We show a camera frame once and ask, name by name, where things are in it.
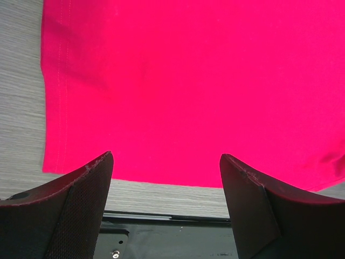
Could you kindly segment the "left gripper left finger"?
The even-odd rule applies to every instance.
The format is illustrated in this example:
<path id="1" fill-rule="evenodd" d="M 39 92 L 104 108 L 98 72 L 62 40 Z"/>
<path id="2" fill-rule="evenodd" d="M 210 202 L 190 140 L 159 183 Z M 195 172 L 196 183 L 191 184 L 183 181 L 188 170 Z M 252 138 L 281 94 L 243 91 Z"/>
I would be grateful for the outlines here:
<path id="1" fill-rule="evenodd" d="M 111 183 L 110 151 L 1 201 L 1 258 L 93 258 Z"/>

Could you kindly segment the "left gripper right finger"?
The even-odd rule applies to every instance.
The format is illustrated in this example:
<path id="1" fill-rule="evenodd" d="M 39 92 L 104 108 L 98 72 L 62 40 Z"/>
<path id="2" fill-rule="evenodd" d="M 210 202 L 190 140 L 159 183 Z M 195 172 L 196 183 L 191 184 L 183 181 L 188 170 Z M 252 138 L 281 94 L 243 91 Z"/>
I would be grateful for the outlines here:
<path id="1" fill-rule="evenodd" d="M 293 187 L 223 154 L 239 258 L 344 258 L 344 200 Z"/>

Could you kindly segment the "magenta t shirt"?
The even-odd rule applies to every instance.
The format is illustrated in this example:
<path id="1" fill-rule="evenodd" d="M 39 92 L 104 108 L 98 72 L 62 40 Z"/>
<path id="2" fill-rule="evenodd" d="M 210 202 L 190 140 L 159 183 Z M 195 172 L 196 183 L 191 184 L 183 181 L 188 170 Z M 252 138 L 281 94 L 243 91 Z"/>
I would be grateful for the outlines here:
<path id="1" fill-rule="evenodd" d="M 220 188 L 231 154 L 344 181 L 344 1 L 45 1 L 45 173 Z"/>

